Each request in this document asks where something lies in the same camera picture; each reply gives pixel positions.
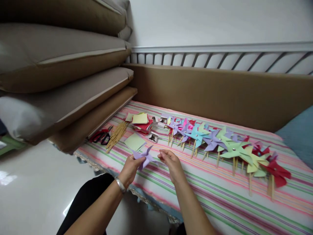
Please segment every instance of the bundle of wooden sticks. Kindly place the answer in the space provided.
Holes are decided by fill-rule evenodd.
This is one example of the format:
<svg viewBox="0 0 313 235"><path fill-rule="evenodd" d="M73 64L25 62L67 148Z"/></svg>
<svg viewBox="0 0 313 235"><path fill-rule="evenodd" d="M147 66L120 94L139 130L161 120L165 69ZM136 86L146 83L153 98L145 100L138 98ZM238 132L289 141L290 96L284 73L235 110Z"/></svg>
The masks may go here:
<svg viewBox="0 0 313 235"><path fill-rule="evenodd" d="M110 141L107 144L107 153L110 152L111 148L122 138L128 127L128 122L122 122L118 124L116 130L112 133Z"/></svg>

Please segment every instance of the hand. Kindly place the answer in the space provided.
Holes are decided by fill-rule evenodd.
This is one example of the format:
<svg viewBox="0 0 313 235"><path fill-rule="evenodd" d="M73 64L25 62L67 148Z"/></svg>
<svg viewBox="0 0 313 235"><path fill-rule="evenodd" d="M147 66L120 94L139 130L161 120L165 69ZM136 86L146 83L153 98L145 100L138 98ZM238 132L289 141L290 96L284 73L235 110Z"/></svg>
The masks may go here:
<svg viewBox="0 0 313 235"><path fill-rule="evenodd" d="M123 183L125 189L134 181L138 167L146 160L145 157L135 159L134 155L130 155L124 164L124 167L118 176Z"/></svg>
<svg viewBox="0 0 313 235"><path fill-rule="evenodd" d="M179 158L169 150L161 149L157 156L161 162L165 163L170 170L170 177L173 184L187 181Z"/></svg>

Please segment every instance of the stack of cushions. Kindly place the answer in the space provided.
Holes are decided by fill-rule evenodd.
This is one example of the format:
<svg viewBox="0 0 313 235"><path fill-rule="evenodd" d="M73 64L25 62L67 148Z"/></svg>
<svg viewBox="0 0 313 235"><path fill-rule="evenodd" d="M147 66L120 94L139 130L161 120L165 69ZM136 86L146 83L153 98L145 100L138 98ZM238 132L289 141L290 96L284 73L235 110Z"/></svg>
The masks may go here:
<svg viewBox="0 0 313 235"><path fill-rule="evenodd" d="M1 1L0 120L13 138L73 153L132 99L133 71L118 67L128 3Z"/></svg>
<svg viewBox="0 0 313 235"><path fill-rule="evenodd" d="M1 0L0 22L90 31L128 40L128 0Z"/></svg>

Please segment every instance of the black pants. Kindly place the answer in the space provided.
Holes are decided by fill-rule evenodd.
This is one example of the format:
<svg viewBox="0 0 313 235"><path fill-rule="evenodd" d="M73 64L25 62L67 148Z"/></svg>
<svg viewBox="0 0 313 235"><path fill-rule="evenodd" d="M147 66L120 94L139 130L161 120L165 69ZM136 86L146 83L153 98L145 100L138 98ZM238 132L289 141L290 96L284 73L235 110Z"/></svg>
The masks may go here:
<svg viewBox="0 0 313 235"><path fill-rule="evenodd" d="M63 235L80 215L109 187L113 180L114 178L110 174L103 174L87 181L76 194L57 235ZM184 224L179 226L176 234L186 234Z"/></svg>

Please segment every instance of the white wall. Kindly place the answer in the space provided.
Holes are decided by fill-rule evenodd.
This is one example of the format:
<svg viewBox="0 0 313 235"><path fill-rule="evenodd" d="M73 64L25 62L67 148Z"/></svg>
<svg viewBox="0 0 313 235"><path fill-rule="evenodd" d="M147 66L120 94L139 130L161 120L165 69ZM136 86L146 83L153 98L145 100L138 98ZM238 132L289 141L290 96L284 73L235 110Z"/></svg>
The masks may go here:
<svg viewBox="0 0 313 235"><path fill-rule="evenodd" d="M130 0L133 46L313 41L311 0Z"/></svg>

